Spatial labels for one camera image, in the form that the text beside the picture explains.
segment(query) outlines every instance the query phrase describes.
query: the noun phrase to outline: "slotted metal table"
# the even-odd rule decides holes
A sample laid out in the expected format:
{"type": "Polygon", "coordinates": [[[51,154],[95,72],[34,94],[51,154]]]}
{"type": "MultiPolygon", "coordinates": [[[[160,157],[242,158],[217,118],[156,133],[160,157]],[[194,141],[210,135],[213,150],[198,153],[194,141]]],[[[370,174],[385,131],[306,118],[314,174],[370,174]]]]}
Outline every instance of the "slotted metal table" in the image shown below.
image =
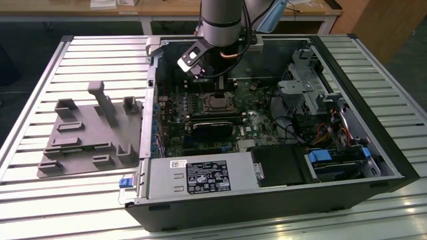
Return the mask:
{"type": "MultiPolygon", "coordinates": [[[[427,115],[358,39],[321,36],[421,179],[353,209],[150,233],[120,205],[119,180],[134,169],[39,179],[58,99],[95,104],[88,81],[114,102],[144,102],[147,36],[64,38],[0,150],[0,239],[401,239],[427,237],[427,115]]],[[[339,91],[331,77],[326,79],[339,91]]]]}

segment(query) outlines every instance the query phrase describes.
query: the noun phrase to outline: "power supply label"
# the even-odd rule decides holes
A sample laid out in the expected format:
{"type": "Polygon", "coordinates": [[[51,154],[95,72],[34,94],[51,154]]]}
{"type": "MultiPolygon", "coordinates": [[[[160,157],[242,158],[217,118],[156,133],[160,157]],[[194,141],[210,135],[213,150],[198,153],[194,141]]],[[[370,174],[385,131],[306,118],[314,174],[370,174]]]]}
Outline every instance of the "power supply label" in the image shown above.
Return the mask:
{"type": "Polygon", "coordinates": [[[226,160],[187,163],[186,170],[190,194],[207,194],[233,189],[226,160]]]}

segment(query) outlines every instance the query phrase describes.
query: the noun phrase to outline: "wooden desk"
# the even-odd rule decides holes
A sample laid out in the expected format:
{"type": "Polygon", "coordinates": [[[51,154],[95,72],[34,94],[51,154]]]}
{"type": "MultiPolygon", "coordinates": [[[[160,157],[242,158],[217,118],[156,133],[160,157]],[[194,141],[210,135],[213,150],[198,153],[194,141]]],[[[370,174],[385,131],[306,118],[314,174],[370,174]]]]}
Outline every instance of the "wooden desk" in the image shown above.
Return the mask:
{"type": "Polygon", "coordinates": [[[0,22],[140,22],[143,0],[136,6],[91,11],[91,0],[0,0],[0,22]]]}
{"type": "MultiPolygon", "coordinates": [[[[329,34],[337,17],[343,11],[333,9],[325,0],[314,0],[310,4],[295,5],[298,12],[286,9],[281,21],[323,22],[319,34],[329,34]]],[[[146,35],[152,35],[154,21],[198,21],[201,14],[201,0],[143,0],[142,27],[146,35]]]]}
{"type": "Polygon", "coordinates": [[[122,16],[140,15],[143,1],[136,6],[91,11],[91,0],[0,0],[2,16],[122,16]]]}
{"type": "MultiPolygon", "coordinates": [[[[143,34],[152,35],[152,21],[198,21],[201,0],[139,0],[136,6],[91,11],[91,0],[0,0],[0,22],[136,21],[143,34]]],[[[318,33],[329,34],[342,10],[325,0],[287,9],[281,21],[322,22],[318,33]]]]}

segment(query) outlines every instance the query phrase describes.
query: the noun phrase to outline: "blue release tab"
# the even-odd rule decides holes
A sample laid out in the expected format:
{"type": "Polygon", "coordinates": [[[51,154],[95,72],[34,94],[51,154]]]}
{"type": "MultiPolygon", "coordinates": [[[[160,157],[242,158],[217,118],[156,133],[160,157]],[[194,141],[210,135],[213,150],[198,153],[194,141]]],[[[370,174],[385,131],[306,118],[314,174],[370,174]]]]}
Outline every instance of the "blue release tab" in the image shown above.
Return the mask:
{"type": "Polygon", "coordinates": [[[333,157],[329,150],[315,150],[309,154],[310,162],[331,161],[333,157]]]}
{"type": "Polygon", "coordinates": [[[126,189],[126,188],[132,188],[134,187],[134,178],[130,177],[130,178],[122,178],[120,179],[120,182],[119,182],[119,187],[122,189],[126,189]]]}
{"type": "Polygon", "coordinates": [[[317,156],[314,155],[314,153],[309,153],[309,159],[310,159],[310,162],[314,163],[317,161],[317,156]]]}
{"type": "Polygon", "coordinates": [[[362,151],[363,151],[363,154],[365,154],[365,156],[369,158],[369,157],[371,157],[371,152],[370,152],[370,149],[369,148],[363,148],[362,149],[362,151]]]}

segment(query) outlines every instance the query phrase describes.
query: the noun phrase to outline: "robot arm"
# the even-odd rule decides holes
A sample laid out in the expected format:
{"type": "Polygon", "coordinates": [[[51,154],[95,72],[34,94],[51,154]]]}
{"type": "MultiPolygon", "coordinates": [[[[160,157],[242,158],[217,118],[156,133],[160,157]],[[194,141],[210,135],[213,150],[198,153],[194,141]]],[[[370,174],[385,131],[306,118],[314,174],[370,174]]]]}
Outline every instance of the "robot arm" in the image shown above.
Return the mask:
{"type": "Polygon", "coordinates": [[[201,39],[185,52],[178,65],[183,71],[197,78],[217,78],[225,75],[239,64],[242,55],[250,48],[253,28],[270,33],[281,20],[289,0],[202,0],[202,32],[201,39]],[[245,47],[239,52],[242,22],[246,26],[245,47]],[[211,52],[213,57],[202,61],[211,52]],[[225,68],[217,66],[221,58],[235,59],[234,64],[225,68]],[[206,76],[206,66],[213,66],[215,74],[206,76]]]}

